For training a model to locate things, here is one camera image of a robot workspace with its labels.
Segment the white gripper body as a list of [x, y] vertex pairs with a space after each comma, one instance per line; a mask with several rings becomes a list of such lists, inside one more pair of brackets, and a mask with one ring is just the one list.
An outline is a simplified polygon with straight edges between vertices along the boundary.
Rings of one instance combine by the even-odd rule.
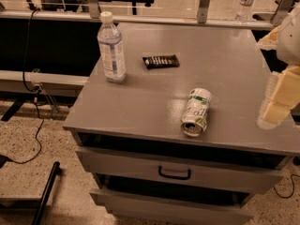
[[300, 64], [300, 7], [295, 7], [280, 25], [277, 58], [290, 65]]

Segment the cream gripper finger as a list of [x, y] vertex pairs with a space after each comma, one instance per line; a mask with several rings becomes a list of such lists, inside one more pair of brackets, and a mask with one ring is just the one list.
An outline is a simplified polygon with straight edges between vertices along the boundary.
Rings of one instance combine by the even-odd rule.
[[300, 67], [288, 65], [282, 72], [271, 73], [266, 85], [264, 100], [257, 125], [273, 129], [300, 103]]
[[265, 51], [275, 50], [278, 46], [278, 32], [279, 26], [275, 27], [263, 38], [260, 38], [256, 46]]

